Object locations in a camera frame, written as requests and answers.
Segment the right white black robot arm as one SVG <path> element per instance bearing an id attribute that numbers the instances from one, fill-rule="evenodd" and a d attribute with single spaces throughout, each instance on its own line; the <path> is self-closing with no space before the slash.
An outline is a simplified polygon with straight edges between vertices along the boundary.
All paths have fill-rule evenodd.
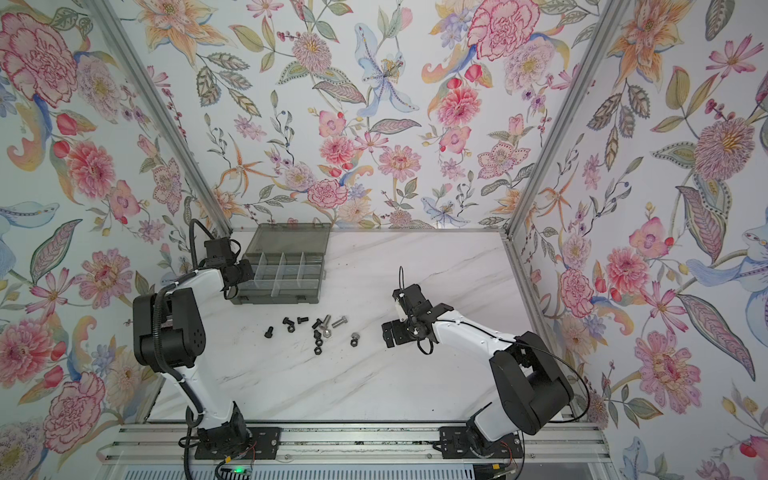
<path id="1" fill-rule="evenodd" d="M 382 325 L 387 347 L 423 342 L 461 349 L 487 364 L 497 398 L 466 423 L 470 441 L 485 447 L 509 434 L 534 435 L 574 399 L 560 362 L 537 334 L 512 335 L 432 304 L 418 284 L 392 292 L 398 318 Z"/>

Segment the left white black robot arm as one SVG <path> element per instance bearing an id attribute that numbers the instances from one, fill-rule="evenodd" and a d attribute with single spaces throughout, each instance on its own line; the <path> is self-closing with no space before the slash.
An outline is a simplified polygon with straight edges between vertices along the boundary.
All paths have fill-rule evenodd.
<path id="1" fill-rule="evenodd" d="M 207 337 L 199 303 L 254 278 L 250 262 L 240 260 L 240 244 L 229 238 L 204 243 L 202 267 L 166 283 L 158 292 L 133 301 L 134 355 L 142 366 L 177 387 L 186 401 L 185 422 L 201 446 L 215 452 L 246 444 L 251 434 L 236 404 L 220 391 L 204 357 Z"/>

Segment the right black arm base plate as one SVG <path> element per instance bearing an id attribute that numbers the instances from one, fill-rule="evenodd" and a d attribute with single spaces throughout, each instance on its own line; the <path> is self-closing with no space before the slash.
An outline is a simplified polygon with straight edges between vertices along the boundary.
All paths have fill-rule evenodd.
<path id="1" fill-rule="evenodd" d="M 433 448 L 444 459 L 462 460 L 518 460 L 522 459 L 523 442 L 519 433 L 511 433 L 499 440 L 486 440 L 467 426 L 443 426 L 438 429 L 438 440 Z"/>

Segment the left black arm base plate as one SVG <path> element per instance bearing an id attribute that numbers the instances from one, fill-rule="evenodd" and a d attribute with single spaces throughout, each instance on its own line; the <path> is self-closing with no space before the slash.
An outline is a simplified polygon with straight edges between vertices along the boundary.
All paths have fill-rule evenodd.
<path id="1" fill-rule="evenodd" d="M 247 427 L 246 434 L 235 434 L 211 440 L 200 439 L 194 453 L 195 460 L 275 460 L 280 446 L 282 429 L 279 427 Z"/>

